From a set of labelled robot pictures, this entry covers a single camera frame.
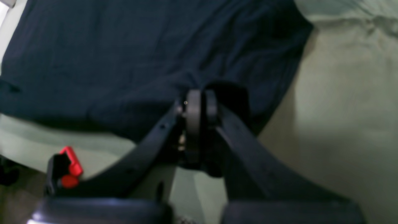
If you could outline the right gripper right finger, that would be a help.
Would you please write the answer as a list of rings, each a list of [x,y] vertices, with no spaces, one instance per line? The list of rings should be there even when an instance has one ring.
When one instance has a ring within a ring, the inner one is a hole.
[[[210,90],[187,94],[187,160],[214,164],[230,200],[350,202],[283,164]]]

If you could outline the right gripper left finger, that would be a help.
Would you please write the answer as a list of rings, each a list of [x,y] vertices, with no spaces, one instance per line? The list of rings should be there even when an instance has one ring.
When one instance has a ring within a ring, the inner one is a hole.
[[[178,153],[170,147],[181,134],[183,109],[183,101],[176,101],[142,142],[114,165],[88,180],[80,180],[77,187],[60,189],[49,197],[126,197],[162,159],[178,158]]]

